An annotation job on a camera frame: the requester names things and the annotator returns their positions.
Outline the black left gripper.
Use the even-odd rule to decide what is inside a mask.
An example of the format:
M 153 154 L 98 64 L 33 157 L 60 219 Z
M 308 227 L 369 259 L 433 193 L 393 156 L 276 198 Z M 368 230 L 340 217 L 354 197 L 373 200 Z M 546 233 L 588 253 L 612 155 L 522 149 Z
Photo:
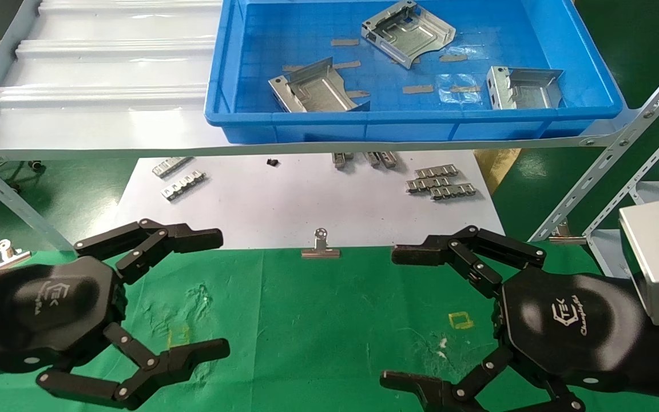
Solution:
M 0 270 L 0 374 L 40 373 L 48 394 L 114 409 L 136 410 L 165 386 L 188 381 L 200 363 L 230 355 L 227 339 L 180 345 L 155 355 L 119 323 L 125 287 L 92 256 L 66 264 Z M 137 366 L 119 383 L 74 375 L 112 344 Z

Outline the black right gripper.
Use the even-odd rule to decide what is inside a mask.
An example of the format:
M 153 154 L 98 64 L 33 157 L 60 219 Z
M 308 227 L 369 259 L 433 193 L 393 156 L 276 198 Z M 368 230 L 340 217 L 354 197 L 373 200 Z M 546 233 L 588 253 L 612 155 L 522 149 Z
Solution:
M 659 397 L 659 326 L 644 310 L 633 282 L 541 270 L 521 271 L 503 282 L 482 256 L 523 270 L 541 268 L 546 253 L 468 226 L 454 235 L 429 235 L 420 245 L 395 245 L 391 260 L 405 266 L 447 264 L 484 297 L 499 298 L 502 342 L 512 350 L 497 347 L 456 384 L 385 370 L 382 387 L 414 394 L 424 411 L 486 411 L 478 394 L 513 365 L 551 397 L 514 411 L 586 411 L 564 383 Z

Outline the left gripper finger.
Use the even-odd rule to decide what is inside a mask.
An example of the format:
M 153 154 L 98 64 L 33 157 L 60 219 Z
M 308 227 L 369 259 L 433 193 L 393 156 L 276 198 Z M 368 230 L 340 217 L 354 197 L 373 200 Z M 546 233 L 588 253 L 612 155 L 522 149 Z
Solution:
M 170 253 L 191 253 L 223 246 L 220 229 L 193 230 L 186 223 L 163 225 L 141 219 L 95 235 L 74 245 L 78 256 L 107 260 L 124 255 L 116 264 L 121 282 L 136 283 Z

